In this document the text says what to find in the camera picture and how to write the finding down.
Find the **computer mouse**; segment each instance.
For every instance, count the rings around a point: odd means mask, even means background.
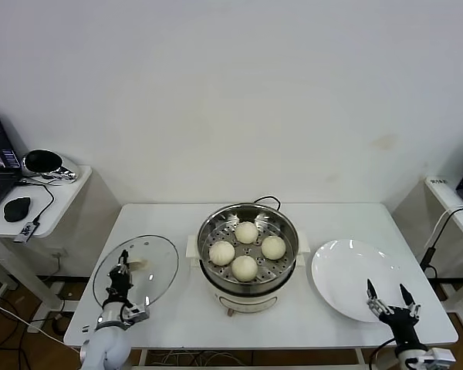
[[[17,222],[24,220],[29,213],[31,198],[17,198],[11,200],[3,207],[3,217],[8,222]]]

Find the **white table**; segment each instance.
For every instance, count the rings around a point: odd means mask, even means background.
[[[177,246],[180,264],[168,292],[150,310],[150,319],[128,330],[133,348],[295,349],[376,347],[391,338],[381,323],[354,321],[333,310],[297,268],[272,308],[258,314],[226,315],[212,296],[198,268],[185,258],[188,235],[221,204],[128,204],[123,207],[100,261],[118,244],[142,234],[159,234]],[[416,327],[425,344],[448,344],[458,334],[435,296],[396,224],[379,203],[283,204],[282,212],[303,231],[312,251],[327,241],[354,238],[390,254],[410,281],[407,285],[422,304]],[[81,346],[96,324],[101,308],[92,291],[93,276],[70,322],[64,342]]]
[[[55,197],[55,201],[42,214],[41,218],[39,219],[40,225],[32,237],[40,238],[50,235],[58,222],[60,222],[63,214],[69,209],[70,204],[76,198],[77,194],[80,192],[81,188],[84,186],[91,174],[91,167],[80,166],[79,168],[81,170],[81,174],[79,179],[77,179],[75,182],[61,186],[48,185],[48,189]],[[31,198],[31,207],[29,208],[28,216],[24,220],[15,223],[9,223],[5,221],[3,217],[3,207],[10,200],[14,200],[20,197]],[[36,312],[34,320],[43,319],[50,311],[60,311],[62,308],[64,311],[74,311],[77,302],[62,301],[60,298],[58,298],[56,294],[60,292],[63,283],[53,283],[52,287],[48,288],[36,277],[35,273],[27,266],[27,264],[25,264],[19,257],[16,256],[15,250],[20,248],[21,244],[6,243],[2,240],[2,238],[14,238],[24,227],[24,224],[26,222],[32,221],[32,219],[37,214],[39,214],[39,212],[49,203],[50,200],[50,195],[43,187],[15,187],[0,204],[0,247],[7,248],[9,251],[11,251],[6,261],[6,266],[4,267],[10,274],[15,276],[22,284],[24,284],[24,286],[26,286],[36,297],[42,301],[42,305]],[[36,321],[34,325],[40,328],[42,322]],[[29,328],[28,331],[36,332],[33,328]]]
[[[447,177],[428,177],[425,180],[425,184],[445,209],[463,204],[463,199],[455,191],[456,186],[452,179]],[[463,232],[463,211],[457,212],[453,216],[453,221]],[[463,287],[458,292],[455,291],[451,284],[441,284],[441,287],[448,296],[448,299],[442,303],[446,312],[455,313],[463,324]]]

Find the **white cooker base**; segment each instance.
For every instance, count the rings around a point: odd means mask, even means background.
[[[229,315],[233,312],[252,314],[255,312],[264,311],[272,307],[278,301],[278,297],[281,294],[281,290],[283,288],[281,287],[276,291],[261,297],[244,298],[224,293],[209,282],[208,286],[211,289],[211,293],[216,298],[216,301],[228,309]]]

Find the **steamer basket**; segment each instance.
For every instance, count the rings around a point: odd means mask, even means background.
[[[238,223],[250,221],[259,229],[259,237],[253,244],[240,243],[235,237]],[[261,244],[268,236],[281,237],[286,244],[285,255],[271,261],[262,255]],[[209,258],[209,248],[216,241],[227,241],[235,247],[235,258],[254,258],[259,271],[253,281],[243,283],[235,279],[231,264],[216,266]],[[213,213],[201,226],[198,239],[201,268],[207,279],[223,291],[240,297],[257,297],[281,287],[291,276],[299,252],[299,237],[293,224],[283,214],[271,207],[256,203],[240,203],[227,206]]]

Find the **wooden floor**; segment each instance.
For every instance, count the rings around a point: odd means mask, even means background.
[[[85,284],[68,283],[64,287],[61,295],[70,299],[79,299],[83,293]],[[20,287],[16,291],[9,291],[5,299],[15,306],[19,316],[24,319],[31,319],[32,313],[39,305],[39,300],[34,297],[27,289]],[[2,305],[11,310],[7,303],[1,302]],[[458,343],[451,345],[449,348],[455,354],[457,364],[454,370],[463,370],[463,328],[454,315],[451,320],[455,324],[459,333]],[[66,328],[68,318],[61,318],[60,326]],[[15,334],[2,345],[3,348],[17,348],[19,341],[24,332],[24,325],[19,325]],[[0,314],[0,341],[8,336],[15,328],[15,322],[7,319]],[[51,329],[51,321],[47,321],[43,327],[47,333],[55,336]],[[78,369],[78,355],[71,349],[60,345],[41,334],[25,334],[22,341],[22,348],[27,355],[31,370],[75,370]],[[371,350],[364,350],[364,357],[367,359]],[[18,351],[0,350],[0,370],[27,369],[24,358],[19,364]],[[245,365],[255,366],[280,366],[280,365],[348,365],[356,364],[357,357],[354,350],[304,350],[304,351],[231,351],[231,353],[240,359]],[[138,363],[139,351],[133,351],[130,360],[133,365]],[[162,362],[168,351],[151,351],[147,356],[147,365]],[[204,353],[204,358],[211,358],[212,353]],[[167,359],[168,364],[177,364],[180,366],[195,365],[193,355],[171,356]],[[209,365],[236,365],[231,358],[216,356],[211,358]]]

